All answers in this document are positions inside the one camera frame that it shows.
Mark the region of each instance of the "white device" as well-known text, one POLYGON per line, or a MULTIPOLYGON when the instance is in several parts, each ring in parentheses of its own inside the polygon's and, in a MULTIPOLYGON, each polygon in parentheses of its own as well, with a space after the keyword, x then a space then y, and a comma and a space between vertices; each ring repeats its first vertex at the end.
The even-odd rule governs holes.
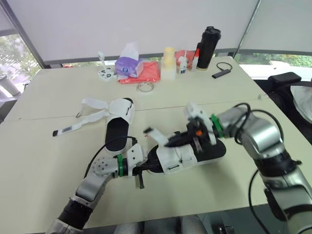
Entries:
POLYGON ((97 76, 101 79, 103 79, 104 81, 110 81, 111 78, 115 75, 114 71, 112 71, 112 69, 110 67, 106 67, 105 66, 105 55, 103 52, 99 51, 97 53, 99 60, 102 62, 103 65, 103 70, 98 71, 97 76))

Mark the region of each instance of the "red bottle cap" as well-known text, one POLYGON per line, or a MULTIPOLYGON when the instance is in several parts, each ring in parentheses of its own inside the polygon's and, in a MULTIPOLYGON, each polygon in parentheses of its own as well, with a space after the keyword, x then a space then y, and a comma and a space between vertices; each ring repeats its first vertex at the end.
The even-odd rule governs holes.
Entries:
POLYGON ((194 57, 199 57, 199 48, 196 49, 194 57))

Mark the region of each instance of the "small white bottle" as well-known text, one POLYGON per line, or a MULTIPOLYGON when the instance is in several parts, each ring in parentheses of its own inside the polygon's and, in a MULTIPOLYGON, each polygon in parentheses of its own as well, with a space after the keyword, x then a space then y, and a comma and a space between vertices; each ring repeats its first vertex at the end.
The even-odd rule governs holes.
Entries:
POLYGON ((161 79, 176 79, 176 58, 175 49, 173 47, 166 47, 164 49, 164 57, 161 60, 161 79))
POLYGON ((184 57, 179 57, 178 61, 180 62, 179 66, 179 74, 184 74, 186 72, 186 67, 187 67, 187 59, 186 59, 186 50, 184 52, 184 57))

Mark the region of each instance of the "person's leg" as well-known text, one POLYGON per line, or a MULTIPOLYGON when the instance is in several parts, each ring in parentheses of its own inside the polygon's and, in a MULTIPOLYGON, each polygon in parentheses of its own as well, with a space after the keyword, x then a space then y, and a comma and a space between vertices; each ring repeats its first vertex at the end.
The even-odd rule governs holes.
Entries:
POLYGON ((114 234, 140 234, 141 228, 139 223, 123 223, 117 225, 114 234))
POLYGON ((181 234, 208 234, 197 215, 187 215, 180 218, 181 234))

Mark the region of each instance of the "white pillow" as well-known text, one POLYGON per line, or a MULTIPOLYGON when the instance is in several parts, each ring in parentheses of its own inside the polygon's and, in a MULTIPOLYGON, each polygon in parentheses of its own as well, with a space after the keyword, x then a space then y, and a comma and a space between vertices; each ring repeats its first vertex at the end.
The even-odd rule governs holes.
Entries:
POLYGON ((312 87, 291 86, 293 103, 300 115, 312 123, 312 87))

